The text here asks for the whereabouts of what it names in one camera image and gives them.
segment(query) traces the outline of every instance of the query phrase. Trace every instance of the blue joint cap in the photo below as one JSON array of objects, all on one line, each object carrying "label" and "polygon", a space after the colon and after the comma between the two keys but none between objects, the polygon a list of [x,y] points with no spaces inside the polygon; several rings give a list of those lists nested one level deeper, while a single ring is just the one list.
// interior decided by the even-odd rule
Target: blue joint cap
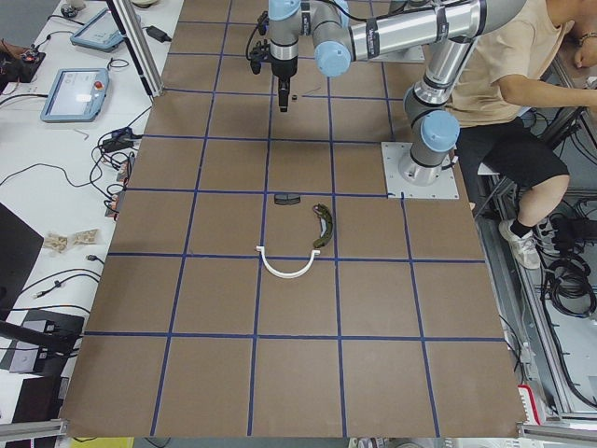
[{"label": "blue joint cap", "polygon": [[268,17],[272,21],[283,21],[300,9],[300,0],[270,0]]},{"label": "blue joint cap", "polygon": [[423,142],[434,152],[448,152],[456,145],[459,134],[460,123],[445,110],[434,110],[421,123]]},{"label": "blue joint cap", "polygon": [[351,65],[351,52],[333,40],[322,42],[315,49],[317,68],[327,77],[339,77]]},{"label": "blue joint cap", "polygon": [[[336,5],[344,9],[346,12],[351,12],[348,8],[348,2],[346,0],[336,0]],[[340,14],[342,20],[342,28],[348,28],[348,16],[344,14],[342,11],[338,9],[338,13]]]}]

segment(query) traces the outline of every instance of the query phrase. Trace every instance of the beige t-shirt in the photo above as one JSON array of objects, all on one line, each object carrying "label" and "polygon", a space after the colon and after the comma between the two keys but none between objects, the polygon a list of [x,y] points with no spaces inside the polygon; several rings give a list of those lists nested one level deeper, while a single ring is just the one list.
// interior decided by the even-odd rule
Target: beige t-shirt
[{"label": "beige t-shirt", "polygon": [[506,75],[539,79],[573,25],[556,28],[546,0],[527,0],[512,21],[479,38],[447,108],[464,128],[513,120],[521,107],[506,103],[495,81]]}]

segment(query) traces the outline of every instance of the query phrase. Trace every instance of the white sneaker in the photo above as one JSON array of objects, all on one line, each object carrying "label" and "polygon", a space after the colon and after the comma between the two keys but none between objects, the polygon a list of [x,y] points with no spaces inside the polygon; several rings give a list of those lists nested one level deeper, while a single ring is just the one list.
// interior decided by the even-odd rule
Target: white sneaker
[{"label": "white sneaker", "polygon": [[500,234],[510,245],[514,259],[526,269],[539,269],[541,266],[541,259],[539,253],[535,249],[535,238],[533,233],[529,231],[526,235],[519,237],[510,230],[510,226],[514,219],[507,219],[500,222],[498,229]]}]

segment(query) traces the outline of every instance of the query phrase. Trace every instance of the white table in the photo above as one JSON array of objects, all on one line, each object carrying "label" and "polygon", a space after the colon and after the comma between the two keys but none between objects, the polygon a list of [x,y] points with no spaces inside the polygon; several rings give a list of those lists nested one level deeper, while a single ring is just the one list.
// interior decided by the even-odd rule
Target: white table
[{"label": "white table", "polygon": [[[161,30],[174,35],[180,10],[184,0],[160,0],[148,9],[136,8],[141,17],[142,26],[155,25]],[[102,8],[105,2],[88,1],[87,7],[79,12],[75,20],[88,21]],[[55,14],[60,15],[60,6]],[[79,25],[52,18],[42,29],[35,43],[42,42],[54,31],[76,31]],[[160,43],[150,37],[147,43],[158,69],[163,69],[170,44]],[[0,181],[35,163],[48,163],[64,168],[75,184],[88,182],[93,166],[90,157],[97,139],[104,133],[122,128],[138,114],[151,106],[151,101],[141,84],[132,63],[132,58],[124,43],[109,53],[94,49],[73,46],[69,34],[53,35],[40,50],[47,53],[34,82],[20,84],[12,94],[48,93],[56,73],[61,68],[106,67],[111,58],[124,59],[130,63],[125,69],[110,70],[110,85],[99,116],[90,123],[46,123],[39,118],[45,103],[44,98],[22,98],[0,106]],[[15,84],[9,84],[5,92],[11,92]],[[0,96],[0,100],[9,95]],[[135,133],[143,133],[148,113],[133,125]],[[104,169],[104,176],[97,182],[105,188],[116,180],[116,171]],[[80,189],[71,187],[63,174],[56,169],[35,167],[17,175],[0,187],[0,202],[11,209],[17,216],[34,228],[42,236],[49,232],[62,235],[77,231],[99,229],[101,240],[97,245],[73,247],[61,254],[48,249],[42,252],[35,264],[28,284],[46,275],[58,271],[87,268],[100,273],[102,264],[88,261],[86,256],[93,254],[104,259],[115,227],[115,221],[104,217],[104,196],[92,186]],[[47,296],[33,299],[32,295],[51,287],[53,279],[23,294],[15,308],[45,306],[54,304],[76,304],[91,308],[96,290],[96,283],[89,278],[80,277],[64,284]],[[56,308],[49,311],[71,315],[83,315],[85,312],[71,308]],[[12,312],[7,319],[13,324],[20,324],[25,312]],[[10,341],[0,338],[0,347],[7,347]],[[70,359],[62,376],[72,374],[76,359]],[[12,421],[15,406],[21,390],[22,380],[33,375],[15,374],[0,371],[0,424]]]}]

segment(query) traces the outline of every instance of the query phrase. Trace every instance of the human arm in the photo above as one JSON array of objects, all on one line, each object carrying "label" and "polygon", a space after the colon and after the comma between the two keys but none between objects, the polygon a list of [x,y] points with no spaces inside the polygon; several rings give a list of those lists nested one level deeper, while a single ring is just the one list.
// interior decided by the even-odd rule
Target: human arm
[{"label": "human arm", "polygon": [[580,43],[580,47],[574,55],[575,67],[592,67],[597,64],[597,23],[595,19],[589,18],[585,21],[575,22],[570,36]]},{"label": "human arm", "polygon": [[0,51],[10,55],[13,59],[18,59],[25,51],[27,51],[24,47],[19,47],[16,45],[9,44],[6,40],[0,40]]},{"label": "human arm", "polygon": [[555,86],[523,75],[507,75],[499,78],[496,83],[504,101],[512,105],[530,107],[597,106],[597,91],[594,90]]}]

